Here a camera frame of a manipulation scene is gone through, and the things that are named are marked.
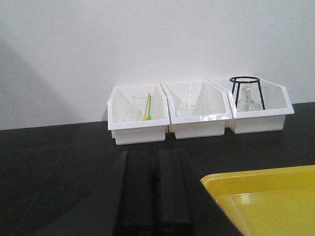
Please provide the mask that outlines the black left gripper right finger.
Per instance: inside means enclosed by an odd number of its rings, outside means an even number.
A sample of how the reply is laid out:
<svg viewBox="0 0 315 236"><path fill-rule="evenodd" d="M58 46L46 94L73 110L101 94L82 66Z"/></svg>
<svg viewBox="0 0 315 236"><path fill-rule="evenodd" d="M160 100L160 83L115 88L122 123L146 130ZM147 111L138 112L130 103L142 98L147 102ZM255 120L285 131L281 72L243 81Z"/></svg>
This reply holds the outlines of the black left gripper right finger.
<svg viewBox="0 0 315 236"><path fill-rule="evenodd" d="M160 149L156 162L159 236L240 236L201 183L183 149Z"/></svg>

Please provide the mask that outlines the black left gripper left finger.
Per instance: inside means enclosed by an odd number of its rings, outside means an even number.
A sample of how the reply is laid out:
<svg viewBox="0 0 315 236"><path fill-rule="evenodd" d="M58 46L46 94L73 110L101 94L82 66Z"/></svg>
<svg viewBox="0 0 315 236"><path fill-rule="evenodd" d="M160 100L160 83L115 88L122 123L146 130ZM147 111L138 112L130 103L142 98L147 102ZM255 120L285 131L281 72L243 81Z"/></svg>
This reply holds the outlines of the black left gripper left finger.
<svg viewBox="0 0 315 236"><path fill-rule="evenodd" d="M96 190L37 236L154 236L153 170L147 151L123 151Z"/></svg>

